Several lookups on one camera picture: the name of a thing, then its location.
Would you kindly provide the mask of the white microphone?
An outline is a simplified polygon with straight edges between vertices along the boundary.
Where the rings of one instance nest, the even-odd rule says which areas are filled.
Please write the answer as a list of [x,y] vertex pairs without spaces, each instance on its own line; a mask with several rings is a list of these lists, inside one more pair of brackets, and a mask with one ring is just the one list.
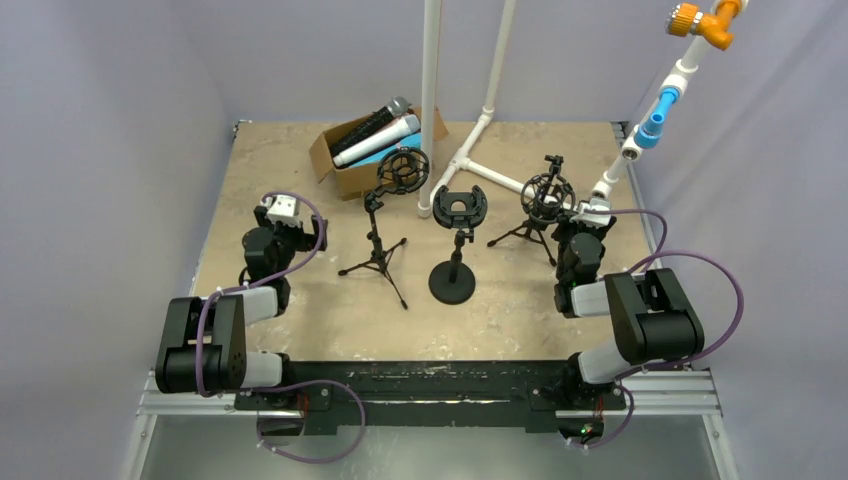
[[346,167],[361,161],[400,139],[415,134],[420,129],[420,121],[414,114],[407,114],[391,123],[388,127],[354,144],[332,157],[336,168]]

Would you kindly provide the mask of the black sparkly microphone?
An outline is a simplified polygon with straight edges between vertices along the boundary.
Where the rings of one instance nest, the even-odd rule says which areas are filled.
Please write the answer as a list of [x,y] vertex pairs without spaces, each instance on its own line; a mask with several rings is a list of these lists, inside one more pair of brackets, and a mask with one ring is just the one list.
[[385,106],[373,112],[351,131],[343,135],[338,141],[331,144],[329,146],[330,154],[332,156],[336,156],[342,151],[367,139],[383,127],[387,126],[397,117],[405,114],[409,107],[410,102],[405,97],[392,97]]

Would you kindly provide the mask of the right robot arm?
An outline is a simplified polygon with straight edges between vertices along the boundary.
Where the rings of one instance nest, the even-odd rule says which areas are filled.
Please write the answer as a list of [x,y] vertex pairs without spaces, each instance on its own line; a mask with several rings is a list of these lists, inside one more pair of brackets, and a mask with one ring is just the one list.
[[671,269],[598,276],[610,229],[563,219],[552,234],[558,243],[557,311],[566,318],[608,316],[613,330],[602,345],[571,355],[554,388],[582,408],[610,392],[632,368],[687,359],[705,344],[701,322]]

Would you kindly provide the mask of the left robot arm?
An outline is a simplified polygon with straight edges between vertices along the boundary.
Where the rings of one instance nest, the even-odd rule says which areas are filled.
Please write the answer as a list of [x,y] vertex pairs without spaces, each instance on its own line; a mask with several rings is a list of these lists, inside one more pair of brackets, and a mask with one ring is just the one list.
[[327,248],[328,221],[301,224],[265,221],[242,238],[245,267],[239,285],[215,298],[170,301],[155,364],[160,392],[212,395],[278,387],[286,381],[285,354],[247,350],[246,327],[282,315],[291,287],[284,275],[298,252]]

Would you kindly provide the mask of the round base mic stand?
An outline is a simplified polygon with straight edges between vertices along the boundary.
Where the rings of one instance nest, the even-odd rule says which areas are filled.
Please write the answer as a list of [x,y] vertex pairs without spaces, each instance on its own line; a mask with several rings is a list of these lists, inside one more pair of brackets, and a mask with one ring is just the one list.
[[487,197],[478,185],[468,192],[451,191],[447,186],[436,191],[433,218],[439,226],[455,230],[450,259],[437,264],[428,279],[431,294],[441,303],[458,305],[473,295],[476,278],[463,261],[462,248],[474,242],[474,229],[483,223],[487,211]]

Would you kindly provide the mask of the blue microphone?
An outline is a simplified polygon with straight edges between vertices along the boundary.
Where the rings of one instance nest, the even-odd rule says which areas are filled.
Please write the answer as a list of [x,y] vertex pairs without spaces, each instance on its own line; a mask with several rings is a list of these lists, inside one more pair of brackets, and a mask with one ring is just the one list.
[[385,148],[376,151],[375,153],[369,155],[368,157],[363,158],[359,164],[360,165],[368,165],[368,164],[379,164],[383,158],[395,150],[400,148],[419,148],[421,146],[421,133],[415,133],[412,135],[408,135],[399,139],[391,145],[386,146]]

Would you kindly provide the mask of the cardboard box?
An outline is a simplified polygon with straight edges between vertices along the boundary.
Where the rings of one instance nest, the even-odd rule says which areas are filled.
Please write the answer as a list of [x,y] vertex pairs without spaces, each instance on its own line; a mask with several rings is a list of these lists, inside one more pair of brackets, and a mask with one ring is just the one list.
[[338,124],[321,132],[309,149],[309,156],[318,183],[333,174],[336,180],[338,196],[344,200],[362,197],[372,190],[377,182],[378,164],[352,165],[336,168],[332,162],[329,146],[364,121],[370,113],[359,118]]

